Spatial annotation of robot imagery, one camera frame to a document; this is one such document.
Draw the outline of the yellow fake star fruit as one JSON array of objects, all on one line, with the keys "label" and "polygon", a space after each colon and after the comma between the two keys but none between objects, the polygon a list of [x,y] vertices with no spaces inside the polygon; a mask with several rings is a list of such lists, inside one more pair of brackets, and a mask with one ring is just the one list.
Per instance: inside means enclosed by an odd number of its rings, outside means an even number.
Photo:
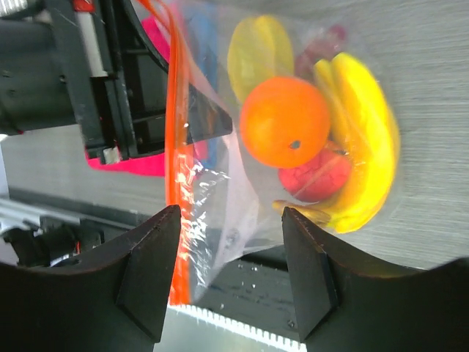
[{"label": "yellow fake star fruit", "polygon": [[247,17],[235,27],[228,48],[227,71],[231,88],[241,103],[263,81],[291,76],[294,66],[290,37],[277,17]]}]

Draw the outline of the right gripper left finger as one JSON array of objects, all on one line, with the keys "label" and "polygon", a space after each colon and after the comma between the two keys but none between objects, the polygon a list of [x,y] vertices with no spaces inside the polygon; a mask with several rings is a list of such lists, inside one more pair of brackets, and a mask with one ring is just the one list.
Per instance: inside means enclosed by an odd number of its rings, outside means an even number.
[{"label": "right gripper left finger", "polygon": [[152,351],[160,342],[180,240],[170,205],[50,268],[1,264],[3,351]]}]

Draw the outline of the orange fake fruit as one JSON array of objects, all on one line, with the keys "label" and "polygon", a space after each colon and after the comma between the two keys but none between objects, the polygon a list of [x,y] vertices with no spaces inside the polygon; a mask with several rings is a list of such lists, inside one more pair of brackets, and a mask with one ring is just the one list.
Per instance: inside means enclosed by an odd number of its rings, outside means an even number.
[{"label": "orange fake fruit", "polygon": [[310,161],[325,146],[330,126],[320,90],[291,76],[259,84],[240,112],[240,135],[248,153],[274,168],[295,168]]}]

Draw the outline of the clear zip top bag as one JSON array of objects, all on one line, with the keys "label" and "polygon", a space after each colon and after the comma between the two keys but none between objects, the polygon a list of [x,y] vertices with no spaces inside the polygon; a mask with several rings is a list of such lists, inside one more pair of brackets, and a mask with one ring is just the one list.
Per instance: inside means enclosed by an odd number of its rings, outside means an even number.
[{"label": "clear zip top bag", "polygon": [[181,210],[169,302],[282,244],[294,208],[334,235],[376,224],[401,191],[383,72],[341,16],[144,1],[169,41],[166,201]]}]

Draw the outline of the blue folded cloth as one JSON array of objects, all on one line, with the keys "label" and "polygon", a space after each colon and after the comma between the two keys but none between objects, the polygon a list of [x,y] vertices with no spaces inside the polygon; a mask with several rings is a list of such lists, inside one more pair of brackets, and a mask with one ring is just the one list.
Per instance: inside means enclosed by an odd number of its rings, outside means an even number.
[{"label": "blue folded cloth", "polygon": [[191,26],[198,44],[193,54],[197,66],[206,78],[203,93],[213,98],[218,88],[218,41],[216,38],[217,17],[212,7],[195,6],[192,9]]}]

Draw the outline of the yellow fake banana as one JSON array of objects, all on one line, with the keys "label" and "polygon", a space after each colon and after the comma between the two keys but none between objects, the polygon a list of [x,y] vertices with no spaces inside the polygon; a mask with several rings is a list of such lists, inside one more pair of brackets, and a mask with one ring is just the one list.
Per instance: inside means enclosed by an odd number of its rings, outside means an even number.
[{"label": "yellow fake banana", "polygon": [[282,212],[291,207],[338,234],[354,232],[382,208],[396,176],[400,154],[399,126],[380,82],[370,69],[346,52],[313,66],[319,88],[332,109],[332,135],[351,161],[350,176],[332,199],[308,205],[273,202]]}]

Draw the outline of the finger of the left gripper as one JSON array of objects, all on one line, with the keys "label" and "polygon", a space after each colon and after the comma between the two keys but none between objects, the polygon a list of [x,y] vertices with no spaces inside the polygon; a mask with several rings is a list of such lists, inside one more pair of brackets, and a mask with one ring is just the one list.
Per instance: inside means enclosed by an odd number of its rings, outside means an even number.
[{"label": "finger of the left gripper", "polygon": [[232,118],[215,101],[188,84],[186,144],[229,135],[233,131]]}]

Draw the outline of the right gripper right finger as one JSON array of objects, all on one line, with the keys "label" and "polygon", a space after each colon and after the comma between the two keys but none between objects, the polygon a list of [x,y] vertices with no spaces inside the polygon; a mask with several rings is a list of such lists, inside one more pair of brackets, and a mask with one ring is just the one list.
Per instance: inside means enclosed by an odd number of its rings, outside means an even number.
[{"label": "right gripper right finger", "polygon": [[466,351],[468,259],[419,270],[381,260],[293,208],[282,215],[298,323],[308,351]]}]

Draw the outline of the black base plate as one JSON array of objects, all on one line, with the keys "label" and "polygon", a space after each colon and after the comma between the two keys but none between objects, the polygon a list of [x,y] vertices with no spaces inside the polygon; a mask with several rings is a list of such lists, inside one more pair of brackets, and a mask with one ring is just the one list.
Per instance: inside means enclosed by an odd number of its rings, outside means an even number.
[{"label": "black base plate", "polygon": [[[52,249],[77,246],[85,251],[130,230],[162,210],[162,197],[110,196],[71,199],[13,188],[1,197],[1,215],[17,220],[47,239]],[[267,330],[293,331],[295,310],[284,250],[250,254],[224,266],[208,287],[191,278],[191,306]]]}]

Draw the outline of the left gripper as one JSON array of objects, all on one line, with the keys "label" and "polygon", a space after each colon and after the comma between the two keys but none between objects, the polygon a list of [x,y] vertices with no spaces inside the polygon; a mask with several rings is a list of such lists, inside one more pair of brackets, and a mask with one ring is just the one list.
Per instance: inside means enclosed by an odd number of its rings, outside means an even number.
[{"label": "left gripper", "polygon": [[77,125],[103,164],[164,150],[169,61],[138,1],[3,1],[1,133]]}]

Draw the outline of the red fake fruit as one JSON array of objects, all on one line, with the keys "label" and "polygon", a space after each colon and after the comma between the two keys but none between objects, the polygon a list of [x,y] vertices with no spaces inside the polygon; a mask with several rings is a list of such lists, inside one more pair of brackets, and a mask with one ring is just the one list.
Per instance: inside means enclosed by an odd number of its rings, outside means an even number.
[{"label": "red fake fruit", "polygon": [[292,169],[279,169],[284,189],[301,202],[320,202],[331,198],[348,181],[352,165],[345,151],[333,142],[310,161]]}]

